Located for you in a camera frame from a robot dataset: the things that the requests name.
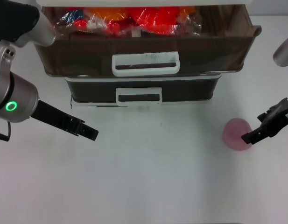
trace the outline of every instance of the storage drawer unit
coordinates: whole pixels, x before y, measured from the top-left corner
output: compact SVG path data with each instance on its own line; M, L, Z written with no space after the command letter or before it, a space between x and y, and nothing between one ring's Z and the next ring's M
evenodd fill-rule
M208 100L221 73L242 69L261 33L244 4L250 0L39 0L52 24L64 7L199 6L202 31L193 35L138 37L86 32L58 34L49 47L36 46L45 71L66 77L80 105L152 105Z

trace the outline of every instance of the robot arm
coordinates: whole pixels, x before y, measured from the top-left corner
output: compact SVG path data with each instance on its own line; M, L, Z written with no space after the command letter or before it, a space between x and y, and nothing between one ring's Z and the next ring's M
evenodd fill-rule
M16 52L9 43L19 47L28 41L43 46L51 45L56 34L50 22L36 7L0 0L0 15L6 12L20 18L21 23L11 24L10 21L15 20L10 18L0 23L0 118L8 121L9 126L9 135L0 134L0 140L9 140L10 122L19 123L30 117L76 136L95 140L97 130L42 102L33 84L10 71Z
M281 67L288 66L288 39L275 52L274 61ZM260 127L241 137L246 144L256 144L267 137L272 138L288 125L288 99L272 106L266 113L259 115L258 119L261 121Z

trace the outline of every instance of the white table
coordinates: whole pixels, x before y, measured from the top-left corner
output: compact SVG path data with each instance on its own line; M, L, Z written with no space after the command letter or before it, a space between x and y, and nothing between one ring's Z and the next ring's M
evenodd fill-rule
M0 224L288 224L288 126L245 152L221 138L228 120L257 128L288 97L288 67L272 59L288 17L252 21L262 34L209 104L71 110L65 80L44 73L32 44L17 50L12 71L100 133L93 142L34 119L12 124L0 141Z

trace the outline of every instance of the plastic bag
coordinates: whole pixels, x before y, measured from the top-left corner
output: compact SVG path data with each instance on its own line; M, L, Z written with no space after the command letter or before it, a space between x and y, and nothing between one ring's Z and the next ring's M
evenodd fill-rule
M195 7L71 7L56 23L61 34L75 31L102 35L139 37L199 35L202 17Z

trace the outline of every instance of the drawer handle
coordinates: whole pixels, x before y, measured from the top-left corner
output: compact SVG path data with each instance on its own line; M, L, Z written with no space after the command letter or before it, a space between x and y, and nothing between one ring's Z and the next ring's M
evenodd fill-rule
M116 89L118 106L157 105L162 103L161 88L120 88Z
M177 51L112 56L112 72L117 77L176 74L179 69Z

